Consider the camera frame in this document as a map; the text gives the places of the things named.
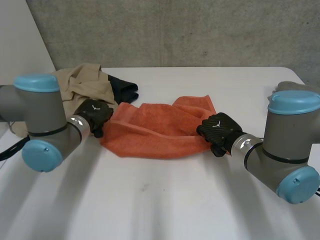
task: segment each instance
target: orange towel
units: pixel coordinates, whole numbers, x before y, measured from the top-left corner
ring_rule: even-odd
[[[182,96],[173,105],[121,103],[103,127],[101,144],[119,157],[174,159],[210,149],[196,132],[216,114],[210,97]]]

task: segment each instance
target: beige cloth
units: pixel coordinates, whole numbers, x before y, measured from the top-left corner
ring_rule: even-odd
[[[108,74],[101,71],[99,64],[84,63],[75,68],[61,69],[51,74],[58,80],[67,118],[88,98],[104,100],[114,110],[118,106]],[[13,123],[11,130],[22,138],[28,135],[25,122]]]

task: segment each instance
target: black band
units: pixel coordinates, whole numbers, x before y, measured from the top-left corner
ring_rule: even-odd
[[[255,150],[256,147],[259,147],[263,144],[263,142],[258,142],[255,145],[253,145],[252,148],[249,149],[249,151],[246,153],[245,157],[244,157],[244,168],[248,170],[247,168],[247,161],[249,158],[249,155],[252,153],[253,150]]]
[[[69,121],[67,122],[67,124],[70,124],[71,126],[73,126],[75,128],[75,130],[78,132],[79,137],[80,137],[80,143],[81,143],[82,142],[82,134],[81,134],[81,131],[79,130],[79,128],[77,128],[76,125],[74,125],[73,123],[71,123]]]
[[[281,163],[285,164],[304,164],[308,162],[309,157],[303,158],[303,159],[289,159],[289,158],[283,158],[279,156],[272,155],[271,153],[267,152],[264,148],[262,148],[262,152],[264,155],[266,155],[268,158],[276,160]]]
[[[53,135],[53,134],[57,134],[57,133],[60,133],[64,130],[66,130],[68,127],[68,125],[64,125],[63,127],[60,127],[56,130],[52,130],[52,131],[46,131],[46,132],[29,132],[29,135],[32,136],[32,137],[45,137],[45,136],[50,136],[50,135]]]

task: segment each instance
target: table surface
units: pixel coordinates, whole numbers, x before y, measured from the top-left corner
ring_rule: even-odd
[[[244,131],[262,137],[267,96],[281,81],[302,83],[283,67],[104,68],[137,83],[134,103],[172,104],[210,95]],[[0,151],[19,140],[7,131]],[[318,145],[309,164],[320,170]],[[119,158],[94,138],[50,173],[32,171],[21,153],[0,170],[2,240],[316,240],[320,198],[291,205],[230,156]]]

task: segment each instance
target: black cable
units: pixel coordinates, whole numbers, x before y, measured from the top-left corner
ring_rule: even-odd
[[[30,140],[30,137],[27,136],[24,139],[18,141],[16,144],[9,147],[7,150],[1,152],[0,153],[0,162],[11,158],[13,155],[15,155],[17,152],[19,152],[24,147],[26,142],[28,142],[29,140]]]

